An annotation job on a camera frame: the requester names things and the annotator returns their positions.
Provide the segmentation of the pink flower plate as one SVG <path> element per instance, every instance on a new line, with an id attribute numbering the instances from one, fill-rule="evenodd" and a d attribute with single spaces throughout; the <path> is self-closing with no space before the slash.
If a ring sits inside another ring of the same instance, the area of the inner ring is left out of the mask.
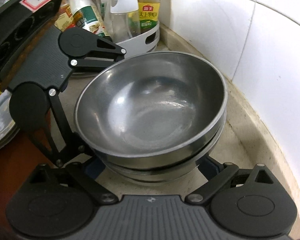
<path id="1" fill-rule="evenodd" d="M 19 131 L 9 111 L 11 93 L 5 91 L 0 95 L 0 149 L 8 144 Z"/>

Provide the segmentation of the large steel bowl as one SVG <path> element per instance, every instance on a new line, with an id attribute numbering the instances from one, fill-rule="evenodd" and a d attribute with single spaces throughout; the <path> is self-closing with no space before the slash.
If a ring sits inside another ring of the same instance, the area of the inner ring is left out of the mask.
<path id="1" fill-rule="evenodd" d="M 112 171 L 120 174 L 128 180 L 139 184 L 165 183 L 181 178 L 193 171 L 195 168 L 204 170 L 203 174 L 207 179 L 210 179 L 223 170 L 223 165 L 210 158 L 209 155 L 220 139 L 224 126 L 225 119 L 222 120 L 222 124 L 220 128 L 217 129 L 216 134 L 212 137 L 210 142 L 203 147 L 201 151 L 199 151 L 192 157 L 188 157 L 185 160 L 179 161 L 172 165 L 153 168 L 149 170 L 140 170 L 113 164 L 110 161 L 106 160 L 104 157 L 102 157 L 101 160 L 106 165 L 106 167 L 110 168 Z"/>

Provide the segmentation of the seasoning packet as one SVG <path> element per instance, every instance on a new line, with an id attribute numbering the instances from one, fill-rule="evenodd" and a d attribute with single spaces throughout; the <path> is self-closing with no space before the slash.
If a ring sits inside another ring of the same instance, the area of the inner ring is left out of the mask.
<path id="1" fill-rule="evenodd" d="M 74 23 L 77 27 L 112 41 L 92 0 L 69 0 L 69 2 Z"/>

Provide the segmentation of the white round turntable tray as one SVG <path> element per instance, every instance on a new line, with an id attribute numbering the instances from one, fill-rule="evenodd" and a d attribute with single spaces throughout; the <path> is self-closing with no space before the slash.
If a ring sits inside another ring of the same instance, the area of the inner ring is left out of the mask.
<path id="1" fill-rule="evenodd" d="M 117 45 L 126 50 L 125 59 L 154 51 L 160 39 L 159 27 L 160 22 L 158 22 L 154 28 L 143 34 L 118 42 Z"/>

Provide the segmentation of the white spray bottle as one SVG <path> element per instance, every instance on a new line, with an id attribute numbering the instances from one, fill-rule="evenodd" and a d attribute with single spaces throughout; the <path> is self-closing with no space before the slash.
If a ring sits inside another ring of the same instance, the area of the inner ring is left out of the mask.
<path id="1" fill-rule="evenodd" d="M 112 39 L 123 42 L 141 34 L 138 0 L 108 0 Z"/>

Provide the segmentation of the red cloth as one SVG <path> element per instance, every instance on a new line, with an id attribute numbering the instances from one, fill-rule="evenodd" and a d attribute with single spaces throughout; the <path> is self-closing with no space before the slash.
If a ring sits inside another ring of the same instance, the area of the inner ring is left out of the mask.
<path id="1" fill-rule="evenodd" d="M 14 239 L 6 218 L 6 205 L 39 164 L 52 165 L 27 135 L 19 132 L 0 149 L 0 239 Z"/>

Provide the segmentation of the yellow cap green label bottle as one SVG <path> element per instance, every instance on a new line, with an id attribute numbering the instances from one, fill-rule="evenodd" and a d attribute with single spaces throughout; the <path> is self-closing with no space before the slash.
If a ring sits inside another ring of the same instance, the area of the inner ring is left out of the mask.
<path id="1" fill-rule="evenodd" d="M 138 0 L 141 33 L 154 28 L 158 23 L 161 0 Z"/>

